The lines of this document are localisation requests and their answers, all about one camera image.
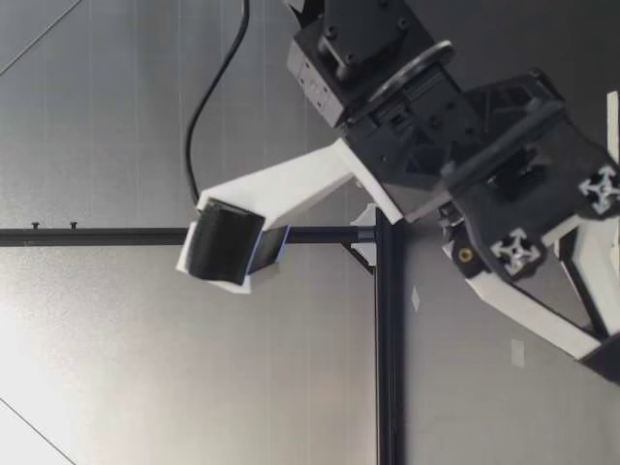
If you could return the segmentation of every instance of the black 3d-printed part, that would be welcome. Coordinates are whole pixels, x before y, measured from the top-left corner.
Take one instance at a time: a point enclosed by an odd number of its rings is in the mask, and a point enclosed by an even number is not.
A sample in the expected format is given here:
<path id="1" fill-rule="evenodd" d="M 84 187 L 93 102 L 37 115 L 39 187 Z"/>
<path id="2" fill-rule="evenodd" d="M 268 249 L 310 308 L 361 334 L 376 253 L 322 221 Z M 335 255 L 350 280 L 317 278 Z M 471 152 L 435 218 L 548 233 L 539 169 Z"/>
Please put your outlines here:
<path id="1" fill-rule="evenodd" d="M 620 335 L 608 339 L 581 363 L 599 373 L 606 380 L 620 385 Z"/>
<path id="2" fill-rule="evenodd" d="M 189 273 L 206 281 L 243 285 L 261 239 L 264 217 L 211 200 L 188 253 Z"/>

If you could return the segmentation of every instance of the metal rod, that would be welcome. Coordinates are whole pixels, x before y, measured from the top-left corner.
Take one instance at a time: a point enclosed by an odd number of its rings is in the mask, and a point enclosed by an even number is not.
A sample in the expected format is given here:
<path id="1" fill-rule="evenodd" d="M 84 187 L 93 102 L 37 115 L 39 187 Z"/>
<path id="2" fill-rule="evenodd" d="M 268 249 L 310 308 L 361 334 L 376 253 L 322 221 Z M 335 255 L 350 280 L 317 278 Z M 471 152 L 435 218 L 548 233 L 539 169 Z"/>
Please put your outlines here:
<path id="1" fill-rule="evenodd" d="M 70 229 L 0 230 L 5 247 L 95 247 L 182 245 L 187 230 L 171 229 Z M 291 228 L 289 244 L 340 244 L 373 242 L 374 228 Z"/>
<path id="2" fill-rule="evenodd" d="M 17 56 L 12 59 L 4 68 L 2 68 L 2 71 L 0 71 L 0 78 L 5 75 L 21 58 L 24 57 L 24 55 L 26 53 L 28 53 L 32 48 L 35 47 L 36 44 L 38 44 L 47 34 L 49 34 L 53 28 L 55 28 L 58 24 L 60 24 L 60 22 L 62 22 L 62 20 L 67 17 L 68 15 L 71 14 L 71 12 L 78 7 L 78 5 L 80 3 L 82 3 L 84 0 L 77 0 L 76 3 L 74 3 L 71 7 L 69 7 L 67 10 L 65 10 L 65 12 L 60 15 L 52 24 L 50 24 L 41 34 L 39 34 L 39 36 L 37 36 L 30 44 L 28 44 L 24 50 L 22 50 L 20 53 L 17 54 Z"/>
<path id="3" fill-rule="evenodd" d="M 404 227 L 377 210 L 375 344 L 377 463 L 405 463 Z"/>

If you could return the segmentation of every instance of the horizontal bar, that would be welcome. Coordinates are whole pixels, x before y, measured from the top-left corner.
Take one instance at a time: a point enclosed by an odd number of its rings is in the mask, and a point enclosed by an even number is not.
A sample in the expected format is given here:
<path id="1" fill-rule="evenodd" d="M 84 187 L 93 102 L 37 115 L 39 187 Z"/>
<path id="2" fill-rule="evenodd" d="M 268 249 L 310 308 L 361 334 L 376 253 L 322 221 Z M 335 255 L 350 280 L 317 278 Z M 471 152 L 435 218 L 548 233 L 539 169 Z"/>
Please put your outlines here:
<path id="1" fill-rule="evenodd" d="M 187 229 L 0 230 L 0 248 L 111 247 L 183 245 Z M 339 244 L 374 241 L 374 228 L 291 228 L 290 244 Z"/>

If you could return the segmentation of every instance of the white label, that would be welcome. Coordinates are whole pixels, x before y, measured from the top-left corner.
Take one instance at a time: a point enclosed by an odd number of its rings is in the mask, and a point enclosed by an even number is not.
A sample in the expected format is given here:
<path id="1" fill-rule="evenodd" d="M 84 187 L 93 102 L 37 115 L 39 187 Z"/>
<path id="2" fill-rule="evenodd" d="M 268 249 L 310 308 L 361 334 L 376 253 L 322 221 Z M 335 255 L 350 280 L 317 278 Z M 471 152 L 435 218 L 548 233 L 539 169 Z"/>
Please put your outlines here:
<path id="1" fill-rule="evenodd" d="M 525 368 L 525 343 L 518 339 L 511 341 L 511 362 L 512 366 Z"/>
<path id="2" fill-rule="evenodd" d="M 422 302 L 419 298 L 418 288 L 416 287 L 414 287 L 414 291 L 411 294 L 411 303 L 414 304 L 414 310 L 417 313 Z"/>

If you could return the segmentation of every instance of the vertical bar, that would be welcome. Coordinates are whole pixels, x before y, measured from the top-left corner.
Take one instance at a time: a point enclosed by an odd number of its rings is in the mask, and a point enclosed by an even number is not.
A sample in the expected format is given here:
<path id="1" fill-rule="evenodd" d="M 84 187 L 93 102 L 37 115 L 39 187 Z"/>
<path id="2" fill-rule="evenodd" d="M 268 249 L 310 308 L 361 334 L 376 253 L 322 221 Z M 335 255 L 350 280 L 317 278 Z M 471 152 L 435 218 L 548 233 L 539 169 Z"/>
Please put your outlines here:
<path id="1" fill-rule="evenodd" d="M 377 457 L 379 465 L 405 463 L 404 223 L 391 225 L 377 210 L 375 325 Z"/>
<path id="2" fill-rule="evenodd" d="M 616 161 L 620 160 L 620 121 L 618 92 L 609 92 L 607 94 L 607 150 L 611 157 Z M 616 274 L 620 276 L 620 228 L 616 230 L 613 246 L 611 248 L 611 262 Z"/>

